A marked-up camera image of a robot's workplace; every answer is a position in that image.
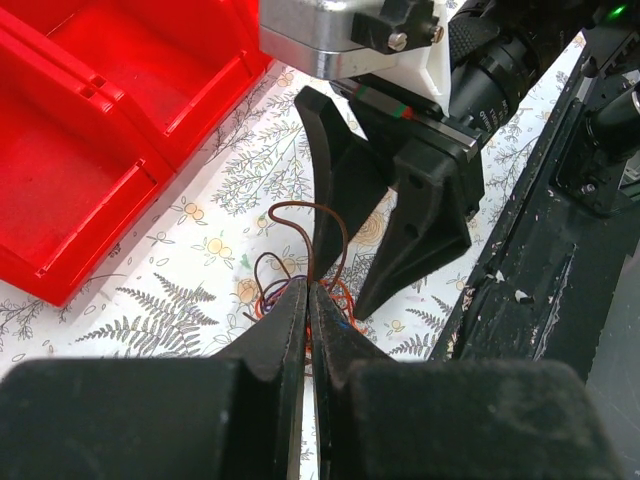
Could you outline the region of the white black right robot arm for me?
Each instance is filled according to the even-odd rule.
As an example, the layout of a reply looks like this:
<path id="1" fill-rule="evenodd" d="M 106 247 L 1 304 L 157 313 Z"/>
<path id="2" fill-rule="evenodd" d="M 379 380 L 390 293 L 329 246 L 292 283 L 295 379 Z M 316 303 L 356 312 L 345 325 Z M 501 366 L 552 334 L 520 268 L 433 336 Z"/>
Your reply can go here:
<path id="1" fill-rule="evenodd" d="M 395 33 L 411 46 L 443 46 L 452 81 L 447 106 L 396 80 L 350 76 L 335 89 L 360 123 L 355 134 L 328 96 L 307 87 L 295 98 L 314 173 L 314 280 L 344 265 L 348 243 L 383 196 L 397 194 L 355 301 L 359 320 L 469 249 L 468 224 L 484 194 L 482 149 L 576 34 L 592 43 L 586 76 L 639 64 L 635 1 L 468 1 L 443 39 L 435 20 L 431 1 L 388 1 L 357 16 L 354 36 L 374 47 Z"/>

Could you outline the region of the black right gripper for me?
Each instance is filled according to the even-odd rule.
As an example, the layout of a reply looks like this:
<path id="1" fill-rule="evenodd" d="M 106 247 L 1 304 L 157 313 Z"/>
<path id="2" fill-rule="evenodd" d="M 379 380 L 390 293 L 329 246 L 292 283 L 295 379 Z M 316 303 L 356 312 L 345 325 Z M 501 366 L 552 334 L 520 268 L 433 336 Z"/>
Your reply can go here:
<path id="1" fill-rule="evenodd" d="M 330 85 L 348 100 L 366 136 L 349 128 L 329 96 L 305 87 L 295 97 L 311 154 L 314 201 L 344 223 L 316 213 L 316 273 L 329 270 L 397 184 L 396 206 L 357 299 L 357 316 L 367 318 L 469 248 L 465 218 L 473 218 L 484 196 L 483 134 L 383 79 Z M 405 145 L 410 140 L 422 144 Z"/>

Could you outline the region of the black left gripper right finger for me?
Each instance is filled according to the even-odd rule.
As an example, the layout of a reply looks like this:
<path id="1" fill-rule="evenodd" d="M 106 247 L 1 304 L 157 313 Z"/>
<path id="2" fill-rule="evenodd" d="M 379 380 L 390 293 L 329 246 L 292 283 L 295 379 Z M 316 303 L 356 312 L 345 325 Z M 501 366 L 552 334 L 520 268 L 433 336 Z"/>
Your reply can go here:
<path id="1" fill-rule="evenodd" d="M 586 389 L 556 361 L 400 362 L 309 291 L 324 479 L 620 479 Z"/>

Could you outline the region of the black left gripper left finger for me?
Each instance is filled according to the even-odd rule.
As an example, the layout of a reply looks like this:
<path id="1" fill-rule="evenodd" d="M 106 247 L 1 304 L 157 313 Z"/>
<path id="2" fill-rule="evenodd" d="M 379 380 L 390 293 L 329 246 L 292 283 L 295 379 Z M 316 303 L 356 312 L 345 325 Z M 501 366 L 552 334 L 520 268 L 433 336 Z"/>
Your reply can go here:
<path id="1" fill-rule="evenodd" d="M 295 479 L 306 286 L 206 358 L 34 360 L 1 384 L 5 479 Z"/>

